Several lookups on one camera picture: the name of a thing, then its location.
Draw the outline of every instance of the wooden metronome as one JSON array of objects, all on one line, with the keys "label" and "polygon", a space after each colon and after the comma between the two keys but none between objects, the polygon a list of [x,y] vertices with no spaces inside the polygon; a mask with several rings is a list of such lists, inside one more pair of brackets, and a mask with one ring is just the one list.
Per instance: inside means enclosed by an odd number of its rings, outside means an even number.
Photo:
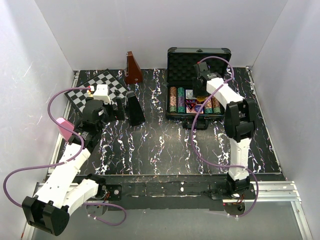
[{"label": "wooden metronome", "polygon": [[143,81],[141,69],[132,54],[132,51],[126,53],[126,69],[125,73],[125,84],[137,84]]}]

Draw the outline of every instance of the case handle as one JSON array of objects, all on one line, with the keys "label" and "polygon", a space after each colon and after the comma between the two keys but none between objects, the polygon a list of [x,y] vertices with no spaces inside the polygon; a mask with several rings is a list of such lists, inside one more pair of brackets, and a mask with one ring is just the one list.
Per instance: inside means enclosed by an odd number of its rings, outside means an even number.
[{"label": "case handle", "polygon": [[[182,119],[182,127],[184,129],[191,129],[192,123],[188,122],[187,118]],[[207,119],[197,120],[194,129],[206,130],[209,127],[209,121]]]}]

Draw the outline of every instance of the stack of poker chips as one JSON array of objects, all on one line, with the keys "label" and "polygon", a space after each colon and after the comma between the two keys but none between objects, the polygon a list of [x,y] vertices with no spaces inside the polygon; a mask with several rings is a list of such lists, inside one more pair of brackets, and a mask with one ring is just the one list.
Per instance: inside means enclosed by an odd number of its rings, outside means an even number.
[{"label": "stack of poker chips", "polygon": [[178,114],[184,114],[185,108],[185,89],[183,87],[178,88]]},{"label": "stack of poker chips", "polygon": [[213,114],[221,114],[221,109],[220,109],[220,103],[219,101],[213,96],[211,98],[212,101],[212,106],[213,106]]},{"label": "stack of poker chips", "polygon": [[211,101],[207,101],[206,104],[204,105],[204,113],[205,114],[212,114],[212,104]]},{"label": "stack of poker chips", "polygon": [[170,87],[170,113],[177,112],[177,88],[175,86]]}]

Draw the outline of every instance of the poker chip case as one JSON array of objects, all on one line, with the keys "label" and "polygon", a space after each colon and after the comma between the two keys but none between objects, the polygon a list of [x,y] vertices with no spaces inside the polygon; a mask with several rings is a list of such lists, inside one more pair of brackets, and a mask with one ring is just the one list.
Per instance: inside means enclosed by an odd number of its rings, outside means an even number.
[{"label": "poker chip case", "polygon": [[[186,90],[193,89],[193,78],[196,78],[196,71],[194,65],[202,60],[203,58],[209,56],[216,56],[223,58],[227,61],[231,58],[231,51],[228,48],[180,48],[180,47],[171,47],[167,51],[167,91],[166,91],[166,112],[165,116],[168,119],[182,120],[182,125],[184,128],[190,129],[192,121],[195,118],[195,113],[184,113],[171,112],[170,111],[170,89],[171,87],[184,88]],[[216,58],[209,58],[206,60],[210,71],[212,73],[218,73],[220,76],[224,77],[227,71],[227,63]],[[208,128],[210,120],[221,119],[224,117],[225,110],[220,105],[220,114],[215,113],[203,113],[198,116],[197,123],[195,128],[205,130]]]}]

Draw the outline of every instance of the black mount bracket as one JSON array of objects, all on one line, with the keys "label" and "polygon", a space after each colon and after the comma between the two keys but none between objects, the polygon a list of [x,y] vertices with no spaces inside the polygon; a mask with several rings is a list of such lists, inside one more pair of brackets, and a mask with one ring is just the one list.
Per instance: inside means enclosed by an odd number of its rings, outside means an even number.
[{"label": "black mount bracket", "polygon": [[106,192],[108,192],[108,201],[121,200],[122,186],[120,184],[106,184],[106,179],[104,177],[92,173],[87,175],[85,179],[90,179],[99,184],[97,194],[95,195],[95,199],[103,199],[106,195]]},{"label": "black mount bracket", "polygon": [[223,200],[223,199],[231,199],[232,195],[239,194],[245,195],[245,199],[253,200],[256,197],[255,188],[252,183],[250,183],[245,189],[230,192],[226,189],[225,181],[216,182],[215,184],[209,185],[209,190],[205,190],[201,192],[201,195],[208,196],[212,200]]},{"label": "black mount bracket", "polygon": [[233,180],[229,173],[226,174],[226,191],[232,194],[243,194],[250,187],[250,177],[247,176],[246,179]]}]

